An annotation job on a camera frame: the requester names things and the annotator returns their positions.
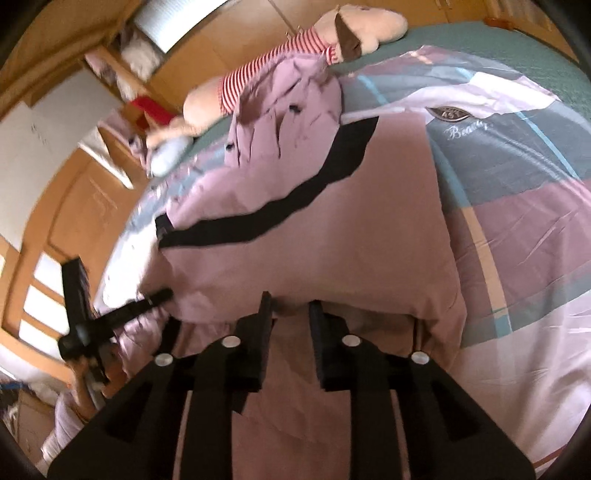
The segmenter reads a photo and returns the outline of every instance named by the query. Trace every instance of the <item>logo emblem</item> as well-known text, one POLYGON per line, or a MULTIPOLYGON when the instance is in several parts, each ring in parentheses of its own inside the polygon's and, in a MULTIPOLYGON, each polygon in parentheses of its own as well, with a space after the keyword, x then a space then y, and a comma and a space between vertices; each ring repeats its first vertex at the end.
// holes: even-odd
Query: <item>logo emblem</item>
POLYGON ((456 108, 454 106, 441 106, 438 108, 427 108, 431 115, 439 120, 443 120, 444 122, 461 122, 466 118, 470 118, 471 115, 462 110, 461 108, 456 108))

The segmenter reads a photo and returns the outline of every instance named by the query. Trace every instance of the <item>metal screw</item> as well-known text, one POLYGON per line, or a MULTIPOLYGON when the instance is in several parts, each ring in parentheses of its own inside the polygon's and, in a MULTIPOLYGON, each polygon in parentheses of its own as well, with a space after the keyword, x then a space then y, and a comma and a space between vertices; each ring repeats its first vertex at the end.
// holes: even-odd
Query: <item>metal screw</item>
POLYGON ((167 367, 173 362, 174 358, 169 353, 161 353, 154 359, 154 363, 159 367, 167 367))
POLYGON ((235 335, 230 335, 222 340, 222 345, 226 348, 236 348, 240 345, 240 339, 235 335))
POLYGON ((429 356, 425 352, 414 352, 410 358, 418 365, 427 365, 430 360, 429 356))
POLYGON ((345 335, 342 342, 346 346, 359 346, 361 345, 361 338, 359 338, 357 335, 345 335))

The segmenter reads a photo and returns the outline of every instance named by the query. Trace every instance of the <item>plush toy leg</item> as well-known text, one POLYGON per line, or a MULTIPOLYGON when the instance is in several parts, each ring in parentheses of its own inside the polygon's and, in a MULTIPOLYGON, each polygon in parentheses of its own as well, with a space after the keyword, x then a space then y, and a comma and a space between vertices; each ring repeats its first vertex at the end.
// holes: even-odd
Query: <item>plush toy leg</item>
POLYGON ((155 148, 162 142, 177 137, 198 137, 203 133, 202 129, 188 124, 184 119, 175 119, 169 127, 160 128, 150 132, 146 137, 146 146, 155 148))

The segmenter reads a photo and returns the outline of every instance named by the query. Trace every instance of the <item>person's hand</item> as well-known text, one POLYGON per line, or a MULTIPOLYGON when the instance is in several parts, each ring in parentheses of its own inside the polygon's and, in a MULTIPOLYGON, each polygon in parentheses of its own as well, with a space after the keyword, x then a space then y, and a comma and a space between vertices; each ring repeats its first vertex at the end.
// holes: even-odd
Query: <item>person's hand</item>
POLYGON ((103 395, 106 398, 113 397, 127 383, 127 375, 123 370, 119 345, 114 344, 111 347, 111 354, 111 361, 105 365, 105 374, 109 379, 109 383, 102 388, 103 395))
POLYGON ((76 379, 84 378, 90 368, 88 359, 85 356, 81 356, 75 360, 68 360, 66 365, 70 367, 76 379))

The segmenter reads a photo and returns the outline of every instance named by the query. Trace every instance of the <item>white wall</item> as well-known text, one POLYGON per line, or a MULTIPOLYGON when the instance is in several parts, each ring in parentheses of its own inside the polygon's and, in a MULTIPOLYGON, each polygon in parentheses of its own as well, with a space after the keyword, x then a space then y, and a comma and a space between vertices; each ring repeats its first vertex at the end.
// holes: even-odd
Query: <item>white wall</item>
POLYGON ((0 122, 0 235, 20 249, 35 203, 80 139, 121 102, 86 70, 0 122))

